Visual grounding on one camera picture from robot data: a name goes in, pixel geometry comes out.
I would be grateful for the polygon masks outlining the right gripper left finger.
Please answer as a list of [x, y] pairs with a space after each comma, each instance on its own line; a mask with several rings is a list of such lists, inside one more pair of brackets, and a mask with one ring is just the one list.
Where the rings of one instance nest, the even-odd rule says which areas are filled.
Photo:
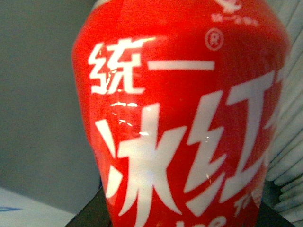
[[72, 218], [66, 227], [110, 227], [111, 220], [103, 186], [91, 201]]

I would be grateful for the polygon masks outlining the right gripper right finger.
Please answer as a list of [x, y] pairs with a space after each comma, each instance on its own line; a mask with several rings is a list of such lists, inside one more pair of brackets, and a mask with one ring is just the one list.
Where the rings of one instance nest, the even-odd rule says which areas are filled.
[[284, 217], [271, 209], [266, 203], [261, 202], [256, 227], [294, 227]]

